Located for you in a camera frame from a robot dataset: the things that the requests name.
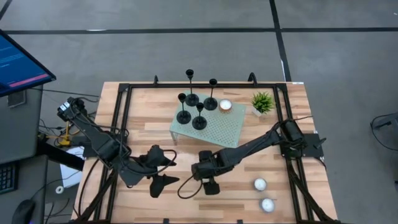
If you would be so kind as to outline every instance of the tea light candle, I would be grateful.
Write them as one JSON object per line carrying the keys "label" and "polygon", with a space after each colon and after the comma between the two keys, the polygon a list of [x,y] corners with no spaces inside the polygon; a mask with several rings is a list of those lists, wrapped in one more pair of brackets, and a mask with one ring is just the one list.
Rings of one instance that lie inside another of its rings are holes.
{"label": "tea light candle", "polygon": [[267,182],[262,178],[258,178],[254,181],[254,187],[258,191],[263,191],[267,188]]}
{"label": "tea light candle", "polygon": [[272,199],[269,199],[269,198],[265,198],[265,199],[261,200],[260,201],[260,207],[266,213],[270,213],[270,212],[273,212],[275,210],[274,201]]}
{"label": "tea light candle", "polygon": [[229,112],[232,108],[232,102],[227,99],[223,99],[220,101],[220,111],[221,112]]}

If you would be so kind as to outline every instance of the monitor screen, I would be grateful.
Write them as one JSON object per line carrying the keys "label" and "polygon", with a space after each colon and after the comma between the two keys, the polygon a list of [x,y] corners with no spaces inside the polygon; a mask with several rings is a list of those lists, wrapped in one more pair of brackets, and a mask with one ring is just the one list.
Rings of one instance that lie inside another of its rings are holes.
{"label": "monitor screen", "polygon": [[0,32],[0,97],[55,80],[33,56]]}

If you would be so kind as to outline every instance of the succulent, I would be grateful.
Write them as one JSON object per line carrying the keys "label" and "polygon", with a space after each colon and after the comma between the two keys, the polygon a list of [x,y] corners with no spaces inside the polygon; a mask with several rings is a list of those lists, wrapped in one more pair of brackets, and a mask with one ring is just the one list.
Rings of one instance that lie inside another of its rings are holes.
{"label": "succulent", "polygon": [[258,110],[260,113],[266,114],[268,111],[273,109],[274,107],[274,100],[268,93],[261,93],[258,92],[257,94],[253,95],[251,103],[253,107]]}

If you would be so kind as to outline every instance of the wooden tabletop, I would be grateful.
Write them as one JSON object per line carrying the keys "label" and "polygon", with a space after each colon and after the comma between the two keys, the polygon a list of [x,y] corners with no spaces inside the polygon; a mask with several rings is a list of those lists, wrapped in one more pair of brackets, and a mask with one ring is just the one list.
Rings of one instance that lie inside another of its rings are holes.
{"label": "wooden tabletop", "polygon": [[[118,82],[106,82],[101,94],[95,122],[100,125],[111,125],[116,101]],[[290,105],[294,118],[311,115],[307,94],[303,84],[287,83]],[[162,223],[169,218],[171,223],[295,223],[292,196],[285,166],[278,146],[245,158],[233,171],[216,177],[221,193],[207,196],[202,189],[195,197],[183,200],[178,198],[177,189],[191,176],[191,165],[198,162],[198,153],[202,150],[220,150],[221,146],[208,142],[179,136],[178,145],[173,144],[169,133],[170,123],[179,103],[177,95],[185,89],[175,88],[140,88],[133,89],[127,128],[130,132],[127,143],[132,149],[132,156],[146,154],[151,145],[158,144],[162,149],[175,149],[178,152],[175,160],[177,166],[169,167],[164,173],[179,177],[180,181],[168,185],[159,198],[151,198],[149,185],[152,180],[143,179],[132,189],[128,189],[119,178],[112,223]],[[210,89],[194,89],[195,92],[209,94]],[[247,105],[240,144],[244,144],[268,131],[277,122],[277,113],[273,109],[258,118],[249,109],[253,93],[270,89],[248,88],[215,88],[214,96],[227,98],[233,102]],[[125,96],[119,114],[119,124],[123,113]],[[286,118],[284,104],[282,110]],[[313,133],[315,127],[312,118],[297,121],[304,133]],[[83,169],[78,195],[87,173],[95,159],[88,159]],[[332,218],[336,217],[325,168],[315,159],[303,158],[308,189],[319,206]],[[83,194],[82,211],[90,204],[98,192],[103,165],[99,162],[90,176]],[[254,190],[254,179],[265,179],[268,186],[265,191]],[[200,183],[191,180],[182,189],[182,195],[188,196],[197,190]],[[275,211],[264,213],[259,201],[271,198],[275,202]],[[302,217],[306,218],[305,206],[299,193]],[[104,218],[108,194],[105,195],[101,217]]]}

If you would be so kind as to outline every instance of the white pot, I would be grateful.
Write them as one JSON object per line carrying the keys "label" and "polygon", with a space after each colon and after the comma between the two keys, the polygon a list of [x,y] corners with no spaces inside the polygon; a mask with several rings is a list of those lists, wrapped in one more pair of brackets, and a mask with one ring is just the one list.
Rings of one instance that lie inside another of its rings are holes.
{"label": "white pot", "polygon": [[262,113],[260,111],[258,111],[257,109],[255,109],[253,106],[251,107],[251,111],[257,116],[260,117],[262,115]]}

